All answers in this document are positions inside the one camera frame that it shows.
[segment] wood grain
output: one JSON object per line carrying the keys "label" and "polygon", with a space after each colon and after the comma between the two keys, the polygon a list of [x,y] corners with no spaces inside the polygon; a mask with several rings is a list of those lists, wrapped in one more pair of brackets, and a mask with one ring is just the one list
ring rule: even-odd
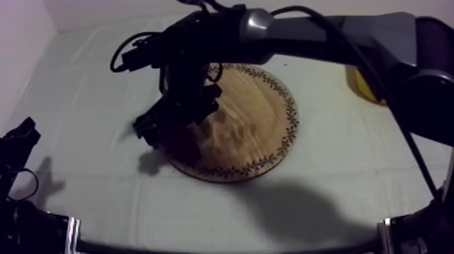
{"label": "wood grain", "polygon": [[[210,67],[216,75],[217,65]],[[163,142],[180,171],[211,182],[236,182],[279,164],[298,130],[295,101],[285,85],[255,66],[224,64],[217,112],[200,125],[173,131]]]}

